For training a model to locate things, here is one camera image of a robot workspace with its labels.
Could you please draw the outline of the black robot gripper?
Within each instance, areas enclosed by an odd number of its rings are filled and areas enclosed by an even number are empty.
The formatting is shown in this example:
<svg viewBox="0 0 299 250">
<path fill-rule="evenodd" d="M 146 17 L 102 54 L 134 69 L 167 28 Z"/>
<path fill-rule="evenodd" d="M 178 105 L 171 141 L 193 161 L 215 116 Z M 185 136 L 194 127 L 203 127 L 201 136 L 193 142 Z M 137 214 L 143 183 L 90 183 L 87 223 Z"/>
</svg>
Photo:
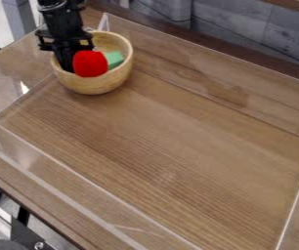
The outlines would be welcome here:
<svg viewBox="0 0 299 250">
<path fill-rule="evenodd" d="M 86 0 L 37 0 L 43 25 L 34 32 L 38 47 L 53 51 L 62 69 L 74 72 L 73 57 L 79 50 L 93 48 L 91 34 L 83 30 L 81 11 Z"/>
</svg>

